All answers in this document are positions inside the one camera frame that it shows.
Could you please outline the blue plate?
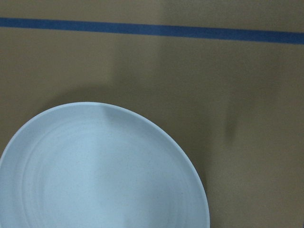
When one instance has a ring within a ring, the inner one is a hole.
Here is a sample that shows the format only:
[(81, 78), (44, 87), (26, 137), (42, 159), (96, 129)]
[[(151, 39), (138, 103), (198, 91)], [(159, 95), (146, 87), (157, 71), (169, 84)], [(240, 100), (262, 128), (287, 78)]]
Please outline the blue plate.
[(0, 159), (3, 228), (208, 228), (201, 180), (181, 147), (130, 110), (48, 109)]

